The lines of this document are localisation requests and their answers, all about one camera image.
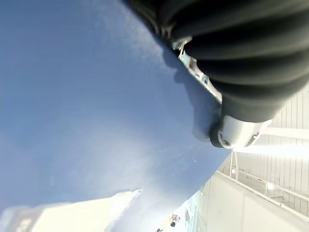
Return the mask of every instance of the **person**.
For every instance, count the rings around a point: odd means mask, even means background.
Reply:
[[[170,217],[170,221],[171,221],[170,226],[171,226],[171,227],[175,227],[175,226],[176,226],[176,223],[179,222],[179,220],[180,220],[180,217],[179,217],[178,215],[173,214],[173,215]]]

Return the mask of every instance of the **blue painted surface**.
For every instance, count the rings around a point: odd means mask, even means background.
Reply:
[[[219,104],[119,0],[0,4],[0,211],[142,189],[114,231],[147,231],[229,151]]]

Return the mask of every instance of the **metal railing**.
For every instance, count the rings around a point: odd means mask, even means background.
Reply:
[[[233,165],[233,157],[235,157],[235,165],[236,166],[232,166]],[[230,167],[227,166],[223,166],[222,167],[222,172],[217,171],[217,173],[223,175],[226,178],[229,178],[230,180],[234,181],[235,183],[245,187],[246,189],[256,193],[257,195],[261,196],[262,198],[278,205],[281,208],[284,208],[285,210],[289,211],[290,213],[297,215],[298,217],[300,217],[302,220],[306,221],[309,223],[309,217],[308,217],[308,211],[306,210],[306,213],[301,213],[301,206],[299,207],[299,211],[295,210],[295,204],[294,204],[294,208],[290,207],[290,202],[289,200],[286,201],[285,197],[280,195],[279,193],[283,193],[286,194],[288,196],[288,199],[290,199],[290,196],[294,197],[294,199],[298,198],[300,199],[300,201],[305,201],[307,203],[307,207],[308,207],[308,203],[309,203],[309,197],[304,196],[300,193],[294,192],[290,189],[284,188],[282,186],[276,185],[274,183],[268,182],[262,178],[259,178],[257,176],[254,176],[250,173],[247,173],[243,170],[239,169],[239,165],[238,165],[238,157],[237,154],[231,154],[231,161],[230,161]],[[251,180],[255,181],[255,184],[251,183],[249,184],[249,182],[247,184],[245,184],[244,179],[240,180],[241,175],[244,175],[247,178],[250,178]],[[268,196],[270,195],[269,192],[276,192],[277,191],[277,195],[273,195],[273,196]]]

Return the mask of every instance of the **light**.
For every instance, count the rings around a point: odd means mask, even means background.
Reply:
[[[274,185],[274,184],[271,184],[271,183],[267,183],[267,188],[268,188],[269,190],[273,190],[273,189],[275,189],[275,185]]]

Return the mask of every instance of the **white structure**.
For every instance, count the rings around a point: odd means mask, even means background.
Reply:
[[[302,218],[265,200],[240,182],[217,172],[193,196],[196,232],[307,232]]]

